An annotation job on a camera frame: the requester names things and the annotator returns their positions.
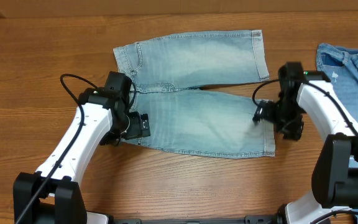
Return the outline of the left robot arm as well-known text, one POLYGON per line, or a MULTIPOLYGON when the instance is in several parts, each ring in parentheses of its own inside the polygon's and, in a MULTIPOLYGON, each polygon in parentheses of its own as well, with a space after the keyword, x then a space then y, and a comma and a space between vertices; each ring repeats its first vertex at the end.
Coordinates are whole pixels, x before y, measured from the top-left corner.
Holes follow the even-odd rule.
POLYGON ((14 181, 16 223, 113 223, 86 209, 80 184, 98 146, 150 136, 147 114, 130 111, 135 94, 128 76, 110 72, 104 86, 92 83, 73 97, 75 117, 58 146, 33 174, 14 181))

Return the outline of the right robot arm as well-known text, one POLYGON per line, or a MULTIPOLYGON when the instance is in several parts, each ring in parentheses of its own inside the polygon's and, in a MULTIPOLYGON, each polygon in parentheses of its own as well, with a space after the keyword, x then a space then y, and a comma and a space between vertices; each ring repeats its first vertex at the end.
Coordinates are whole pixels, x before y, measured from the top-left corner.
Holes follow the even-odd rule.
POLYGON ((358 216, 358 122, 324 72, 287 62, 278 70, 277 81, 278 101, 256 101, 254 123, 271 122, 284 139, 297 141, 303 115, 308 114, 324 145, 307 194, 283 204, 274 215, 248 215, 245 223, 329 223, 338 214, 358 216))

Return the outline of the light blue denim shorts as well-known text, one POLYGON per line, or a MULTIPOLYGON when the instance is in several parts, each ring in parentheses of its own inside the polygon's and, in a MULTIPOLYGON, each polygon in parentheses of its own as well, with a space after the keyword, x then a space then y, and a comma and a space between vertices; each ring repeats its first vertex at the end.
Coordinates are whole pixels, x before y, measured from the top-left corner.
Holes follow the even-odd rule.
POLYGON ((252 99, 209 90, 269 79, 261 30, 171 34, 117 47, 114 56, 135 84, 132 109, 149 117, 150 136, 134 144, 227 159, 274 156, 273 124, 253 122, 252 99))

